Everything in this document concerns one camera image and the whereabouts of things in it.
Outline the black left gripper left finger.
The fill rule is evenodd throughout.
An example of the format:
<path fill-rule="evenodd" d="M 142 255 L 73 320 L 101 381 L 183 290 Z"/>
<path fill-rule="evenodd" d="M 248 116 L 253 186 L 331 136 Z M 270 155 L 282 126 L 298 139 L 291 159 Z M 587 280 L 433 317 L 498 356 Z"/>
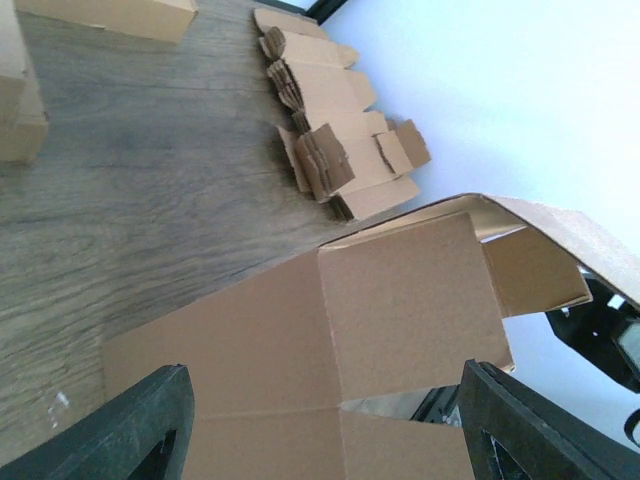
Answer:
<path fill-rule="evenodd" d="M 42 445 L 3 479 L 180 479 L 194 423 L 185 365 L 165 365 Z"/>

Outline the large cardboard box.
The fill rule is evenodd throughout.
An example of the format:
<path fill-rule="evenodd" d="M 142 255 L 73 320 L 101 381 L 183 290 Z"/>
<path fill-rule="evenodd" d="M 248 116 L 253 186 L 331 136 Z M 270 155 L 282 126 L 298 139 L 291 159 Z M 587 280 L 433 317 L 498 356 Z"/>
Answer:
<path fill-rule="evenodd" d="M 638 302 L 638 258 L 586 215 L 454 196 L 110 340 L 106 391 L 188 368 L 188 479 L 469 479 L 461 430 L 345 403 L 511 366 L 504 319 L 591 300 L 583 270 Z"/>

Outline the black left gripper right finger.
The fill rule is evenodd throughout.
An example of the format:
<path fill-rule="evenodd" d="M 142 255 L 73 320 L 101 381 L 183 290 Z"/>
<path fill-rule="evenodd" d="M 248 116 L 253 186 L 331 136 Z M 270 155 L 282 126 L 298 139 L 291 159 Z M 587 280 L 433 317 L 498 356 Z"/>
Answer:
<path fill-rule="evenodd" d="M 465 362 L 458 406 L 477 479 L 639 477 L 637 452 L 488 362 Z"/>

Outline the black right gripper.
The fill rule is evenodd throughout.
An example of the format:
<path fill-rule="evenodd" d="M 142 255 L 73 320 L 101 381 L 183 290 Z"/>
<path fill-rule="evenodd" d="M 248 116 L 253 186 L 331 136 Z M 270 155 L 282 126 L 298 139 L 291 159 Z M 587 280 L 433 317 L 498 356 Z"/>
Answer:
<path fill-rule="evenodd" d="M 614 382 L 639 391 L 639 311 L 593 274 L 592 300 L 546 313 L 554 335 Z"/>

